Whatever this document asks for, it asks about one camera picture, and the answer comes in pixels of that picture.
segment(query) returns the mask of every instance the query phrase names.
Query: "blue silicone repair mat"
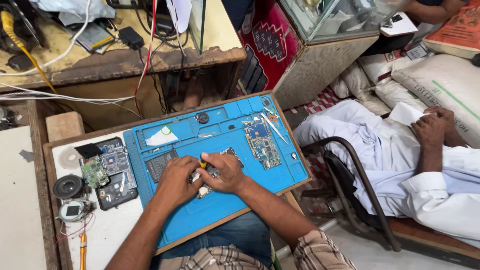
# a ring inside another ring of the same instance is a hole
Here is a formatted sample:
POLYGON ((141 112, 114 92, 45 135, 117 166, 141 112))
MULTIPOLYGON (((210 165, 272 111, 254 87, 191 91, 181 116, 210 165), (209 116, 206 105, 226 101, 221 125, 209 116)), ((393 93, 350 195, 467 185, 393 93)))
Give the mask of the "blue silicone repair mat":
MULTIPOLYGON (((145 162, 170 152, 172 147, 179 157, 190 155, 197 158, 202 152, 220 152, 232 147, 244 164, 243 173, 273 193, 307 179, 307 171, 280 119, 272 123, 288 143, 286 144, 273 129, 270 128, 270 131, 282 164, 266 170, 259 160, 254 159, 245 137, 243 124, 256 118, 262 119, 260 115, 262 112, 272 116, 264 106, 274 114, 277 112, 270 95, 262 95, 148 123, 125 131, 123 136, 143 207, 145 208, 156 189, 156 184, 151 179, 145 162), (200 112, 208 114, 208 123, 197 122, 195 116, 200 112), (148 146, 145 140, 165 126, 178 140, 163 145, 148 146)), ((163 226, 156 248, 187 236, 245 207, 246 205, 234 194, 213 191, 202 199, 194 197, 170 214, 163 226)))

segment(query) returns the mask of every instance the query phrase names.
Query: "speaker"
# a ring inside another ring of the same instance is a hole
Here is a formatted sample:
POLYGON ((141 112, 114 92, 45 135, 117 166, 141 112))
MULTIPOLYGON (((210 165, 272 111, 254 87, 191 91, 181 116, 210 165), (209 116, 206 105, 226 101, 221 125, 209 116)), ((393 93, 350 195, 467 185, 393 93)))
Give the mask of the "speaker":
POLYGON ((84 182, 73 174, 58 179, 53 185, 53 195, 59 199, 79 198, 82 196, 84 182))

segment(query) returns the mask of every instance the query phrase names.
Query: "plaid shirt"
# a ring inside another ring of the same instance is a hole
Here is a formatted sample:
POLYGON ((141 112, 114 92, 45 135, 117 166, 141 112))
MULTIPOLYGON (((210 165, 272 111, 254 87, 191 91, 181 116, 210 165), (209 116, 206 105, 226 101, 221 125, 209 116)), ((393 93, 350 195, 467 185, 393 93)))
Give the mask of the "plaid shirt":
MULTIPOLYGON (((299 238, 293 256, 300 270, 356 270, 323 232, 299 238)), ((159 270, 269 270, 234 245, 202 248, 191 257, 163 259, 159 270)))

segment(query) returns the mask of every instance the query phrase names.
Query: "red wire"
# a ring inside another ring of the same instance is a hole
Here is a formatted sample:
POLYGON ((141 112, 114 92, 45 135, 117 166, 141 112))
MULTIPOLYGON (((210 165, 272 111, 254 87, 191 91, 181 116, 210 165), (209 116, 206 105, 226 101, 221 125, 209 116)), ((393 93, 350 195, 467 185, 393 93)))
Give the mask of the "red wire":
POLYGON ((88 222, 85 223, 85 225, 84 225, 82 228, 78 229, 78 230, 75 231, 74 233, 71 233, 71 234, 69 234, 69 235, 67 235, 67 236, 64 236, 64 237, 62 237, 62 238, 59 238, 59 237, 57 236, 57 241, 55 242, 55 246, 58 244, 58 242, 59 242, 60 240, 63 240, 63 239, 65 239, 65 238, 68 238, 69 236, 74 235, 74 234, 78 233, 79 231, 81 231, 83 228, 85 228, 85 227, 90 223, 90 221, 92 221, 93 216, 95 216, 94 213, 92 213, 92 216, 90 217, 90 219, 88 220, 88 222))
MULTIPOLYGON (((155 23, 155 16, 156 16, 156 0, 153 0, 153 7, 152 7, 152 12, 153 12, 153 16, 152 16, 152 33, 151 33, 151 36, 153 36, 153 34, 155 33, 155 26, 156 26, 156 23, 155 23)), ((148 64, 150 62, 150 52, 152 51, 152 38, 150 36, 150 46, 148 46, 148 54, 147 54, 147 59, 145 61, 145 68, 144 68, 144 72, 142 74, 142 77, 145 76, 145 74, 147 73, 147 70, 148 70, 148 64)), ((134 98, 133 100, 135 100, 135 107, 137 108, 137 111, 138 111, 138 114, 142 115, 140 113, 140 109, 138 108, 138 103, 137 103, 137 91, 138 91, 138 88, 140 87, 140 83, 142 82, 142 80, 140 80, 137 84, 137 87, 135 88, 135 92, 134 92, 134 98)))

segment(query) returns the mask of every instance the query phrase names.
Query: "orange bag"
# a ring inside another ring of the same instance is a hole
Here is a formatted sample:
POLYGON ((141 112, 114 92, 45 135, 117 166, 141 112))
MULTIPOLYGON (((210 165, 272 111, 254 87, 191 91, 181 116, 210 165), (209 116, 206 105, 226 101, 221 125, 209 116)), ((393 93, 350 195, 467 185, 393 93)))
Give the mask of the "orange bag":
POLYGON ((436 52, 472 59, 480 53, 480 0, 470 0, 423 42, 436 52))

